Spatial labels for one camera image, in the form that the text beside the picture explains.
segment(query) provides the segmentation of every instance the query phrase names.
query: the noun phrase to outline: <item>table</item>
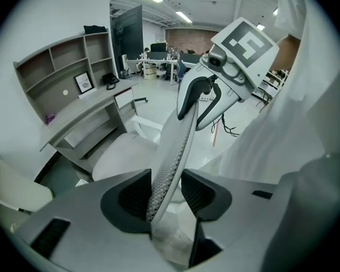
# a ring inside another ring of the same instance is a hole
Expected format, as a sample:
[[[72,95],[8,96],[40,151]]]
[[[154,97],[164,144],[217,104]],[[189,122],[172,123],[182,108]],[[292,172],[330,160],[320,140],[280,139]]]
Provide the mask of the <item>table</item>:
[[[47,144],[50,144],[74,164],[92,172],[93,167],[84,156],[115,129],[120,133],[126,132],[125,121],[137,114],[134,100],[119,108],[115,102],[115,96],[126,90],[131,90],[136,84],[133,81],[120,80],[113,90],[106,90],[106,86],[103,86],[86,97],[70,103],[56,114],[56,117],[48,126],[42,127],[40,151]],[[86,136],[75,147],[66,141],[65,136],[70,134],[79,123],[103,109],[106,110],[110,120]]]
[[[138,63],[138,62],[144,62],[144,63],[171,63],[171,74],[170,74],[170,86],[175,84],[173,82],[173,73],[174,73],[174,65],[177,63],[177,59],[130,59],[127,61],[127,63]],[[191,62],[184,62],[183,64],[186,67],[192,68],[193,66],[196,65],[196,63],[191,63]]]

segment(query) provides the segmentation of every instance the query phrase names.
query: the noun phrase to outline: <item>ceiling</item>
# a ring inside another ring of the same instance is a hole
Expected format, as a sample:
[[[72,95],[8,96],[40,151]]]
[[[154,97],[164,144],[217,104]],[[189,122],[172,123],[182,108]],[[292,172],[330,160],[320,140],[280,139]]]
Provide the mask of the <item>ceiling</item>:
[[[264,32],[274,41],[287,33],[274,26],[278,0],[110,0],[110,10],[117,17],[137,5],[142,5],[143,20],[165,28],[199,28],[220,31],[238,17],[265,26]],[[192,24],[175,12],[182,11]]]

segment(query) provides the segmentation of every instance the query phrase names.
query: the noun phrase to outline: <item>gray floor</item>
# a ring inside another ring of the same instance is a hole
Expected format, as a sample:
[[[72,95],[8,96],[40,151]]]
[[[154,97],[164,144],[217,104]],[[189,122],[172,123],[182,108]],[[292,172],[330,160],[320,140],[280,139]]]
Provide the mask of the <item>gray floor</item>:
[[[41,185],[49,188],[54,197],[74,188],[79,178],[72,163],[61,156],[49,172],[44,176]]]

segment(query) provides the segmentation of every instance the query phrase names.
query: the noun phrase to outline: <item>brick wall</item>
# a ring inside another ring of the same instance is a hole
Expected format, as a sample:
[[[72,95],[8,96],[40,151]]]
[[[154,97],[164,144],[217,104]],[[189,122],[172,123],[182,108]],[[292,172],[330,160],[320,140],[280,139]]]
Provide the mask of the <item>brick wall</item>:
[[[216,31],[201,29],[166,29],[166,42],[168,46],[179,47],[187,53],[187,49],[193,49],[196,54],[205,53],[212,47],[210,39],[216,35]]]

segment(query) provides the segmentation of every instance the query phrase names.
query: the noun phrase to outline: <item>telephone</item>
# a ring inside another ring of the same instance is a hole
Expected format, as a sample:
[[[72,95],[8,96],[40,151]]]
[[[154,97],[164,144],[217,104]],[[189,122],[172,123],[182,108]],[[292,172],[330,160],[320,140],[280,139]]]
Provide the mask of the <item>telephone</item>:
[[[115,77],[114,74],[109,73],[102,76],[102,80],[104,84],[107,84],[108,90],[113,90],[116,88],[116,83],[118,83],[120,80]]]

